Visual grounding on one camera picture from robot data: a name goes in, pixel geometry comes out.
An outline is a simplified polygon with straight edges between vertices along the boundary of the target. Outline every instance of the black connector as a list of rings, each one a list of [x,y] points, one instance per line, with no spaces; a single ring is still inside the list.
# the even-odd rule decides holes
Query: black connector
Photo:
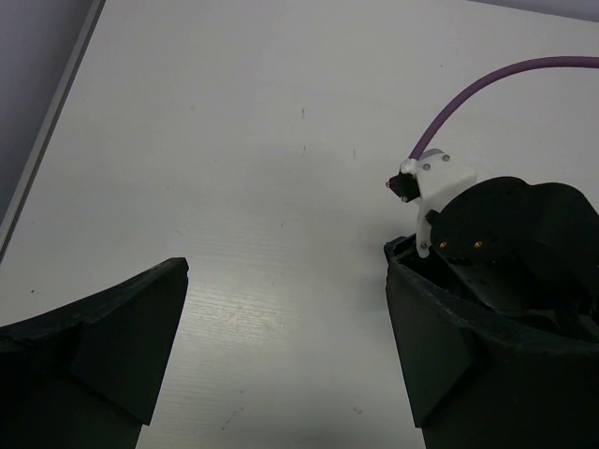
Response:
[[[413,199],[420,197],[418,182],[413,175],[400,172],[389,180],[388,187],[395,195],[401,198],[404,203],[409,203]]]

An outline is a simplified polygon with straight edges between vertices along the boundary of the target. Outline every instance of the white table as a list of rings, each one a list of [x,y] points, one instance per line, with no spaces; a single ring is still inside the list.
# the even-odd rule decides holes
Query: white table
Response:
[[[598,44],[593,23],[461,0],[108,0],[0,267],[0,325],[184,255],[139,448],[421,448],[382,254],[416,209],[384,183],[468,82]],[[598,113],[599,72],[525,74],[435,143],[597,204]]]

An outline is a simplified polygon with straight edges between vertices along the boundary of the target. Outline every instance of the gray wall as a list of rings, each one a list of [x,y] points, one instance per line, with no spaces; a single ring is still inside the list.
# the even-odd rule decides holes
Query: gray wall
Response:
[[[584,21],[599,22],[597,0],[474,0],[480,3],[517,7],[528,11],[543,12],[555,16],[571,17]]]
[[[0,221],[92,0],[0,0]]]

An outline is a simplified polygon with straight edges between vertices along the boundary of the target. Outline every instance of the cable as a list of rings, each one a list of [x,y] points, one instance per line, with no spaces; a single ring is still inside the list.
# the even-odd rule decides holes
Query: cable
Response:
[[[434,138],[434,135],[437,134],[437,131],[439,131],[441,126],[443,126],[443,123],[445,123],[447,119],[451,117],[451,115],[461,105],[463,105],[468,98],[476,94],[478,91],[484,89],[495,81],[511,77],[512,75],[516,75],[518,73],[528,72],[529,70],[536,70],[538,68],[555,67],[599,68],[599,57],[553,56],[548,58],[531,59],[529,61],[522,61],[521,63],[508,65],[507,67],[503,67],[499,70],[489,73],[461,91],[453,100],[449,102],[447,106],[444,107],[444,109],[435,117],[427,130],[424,132],[412,152],[410,152],[408,159],[420,159],[422,153],[427,149],[432,138]]]

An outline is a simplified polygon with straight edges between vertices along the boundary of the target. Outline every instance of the table surface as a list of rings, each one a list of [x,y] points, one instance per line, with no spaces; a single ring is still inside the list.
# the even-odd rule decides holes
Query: table surface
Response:
[[[593,54],[594,23],[461,0],[108,0],[0,267],[0,325],[186,256],[139,448],[422,448],[385,299],[384,187],[453,94]],[[488,88],[435,145],[599,200],[599,72]]]

